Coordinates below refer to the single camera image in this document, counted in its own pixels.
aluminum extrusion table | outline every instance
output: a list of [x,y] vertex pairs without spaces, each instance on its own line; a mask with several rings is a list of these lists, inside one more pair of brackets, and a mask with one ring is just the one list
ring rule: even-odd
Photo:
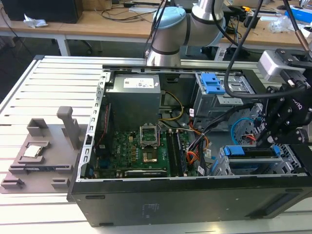
[[[0,180],[16,157],[31,118],[60,124],[56,112],[69,105],[78,123],[87,124],[103,64],[143,64],[139,58],[37,57],[0,104]],[[183,60],[182,65],[226,68],[227,62]],[[237,62],[253,69],[256,63]],[[265,86],[270,83],[261,79]],[[312,233],[312,198],[274,219],[92,228],[66,194],[0,194],[0,233],[183,234],[183,233]]]

white label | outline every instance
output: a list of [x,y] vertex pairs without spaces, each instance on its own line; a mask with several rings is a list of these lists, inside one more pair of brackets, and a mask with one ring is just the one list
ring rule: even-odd
[[126,78],[123,81],[124,88],[142,88],[142,89],[153,89],[154,79],[153,78]]
[[39,168],[27,168],[28,171],[40,171]]
[[210,149],[206,150],[205,157],[211,158],[211,150]]
[[194,117],[194,109],[190,108],[190,117]]
[[205,170],[201,166],[198,166],[197,171],[201,173],[203,176],[205,175]]

wooden desk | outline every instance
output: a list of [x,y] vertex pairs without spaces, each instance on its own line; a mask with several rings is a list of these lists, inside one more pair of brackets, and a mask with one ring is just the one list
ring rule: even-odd
[[[290,5],[298,6],[298,1],[289,1]],[[266,5],[266,8],[276,9],[278,6],[283,5],[283,1],[275,0],[274,3]],[[268,29],[270,22],[258,21],[257,27],[252,29],[246,38],[244,47],[249,49],[273,49],[276,48],[289,48],[289,49],[302,49],[298,38],[296,37],[294,31],[282,32],[282,33],[272,33]],[[240,22],[238,26],[238,32],[243,35],[246,32],[246,28],[243,23]],[[218,51],[215,60],[223,60],[226,49],[231,43],[226,39],[222,38],[218,44]]]
[[[114,19],[122,19],[132,16],[137,16],[134,12],[125,12],[128,9],[113,9],[110,10],[111,14],[118,14],[124,12],[120,15],[112,15]],[[84,11],[81,18],[76,24],[64,23],[60,28],[59,32],[66,35],[90,35],[90,36],[106,36],[106,37],[125,37],[125,38],[148,38],[152,21],[152,14],[147,14],[142,17],[148,21],[138,21],[138,22],[117,22],[109,19],[103,18],[101,11]]]
[[[270,3],[267,7],[276,8],[282,4],[283,2],[281,0],[275,0],[275,3]],[[290,4],[298,5],[298,2],[290,1]],[[109,12],[111,14],[118,14],[127,10],[112,9]],[[119,15],[112,15],[112,17],[120,19],[135,15],[136,13],[134,12],[125,12]],[[69,56],[70,51],[66,41],[67,39],[145,42],[151,30],[150,22],[152,20],[152,14],[144,16],[148,21],[124,23],[104,19],[100,15],[100,11],[84,11],[77,24],[48,22],[49,26],[36,29],[26,26],[21,21],[10,21],[7,16],[5,18],[19,37],[56,39],[61,54],[63,56]],[[259,21],[257,27],[249,33],[244,46],[250,49],[276,49],[277,47],[301,48],[294,32],[273,34],[267,29],[268,24],[269,22]],[[240,23],[238,31],[241,34],[246,31],[242,23]],[[14,36],[2,17],[0,17],[0,35]],[[230,42],[226,38],[220,41],[216,60],[223,59],[224,52],[229,45]]]

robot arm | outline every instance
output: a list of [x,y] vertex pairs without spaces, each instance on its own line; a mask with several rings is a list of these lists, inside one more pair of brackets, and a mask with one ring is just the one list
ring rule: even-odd
[[[223,0],[215,1],[214,12],[221,26],[225,24],[222,6]],[[211,9],[212,0],[199,0],[191,14],[186,14],[182,8],[166,7],[147,52],[147,65],[180,66],[180,46],[203,46],[219,40],[222,34],[215,25]]]

power supply label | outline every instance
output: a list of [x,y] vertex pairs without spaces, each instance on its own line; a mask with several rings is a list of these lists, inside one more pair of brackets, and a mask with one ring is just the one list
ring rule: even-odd
[[141,89],[153,89],[153,78],[126,78],[123,82],[124,88],[141,88]]

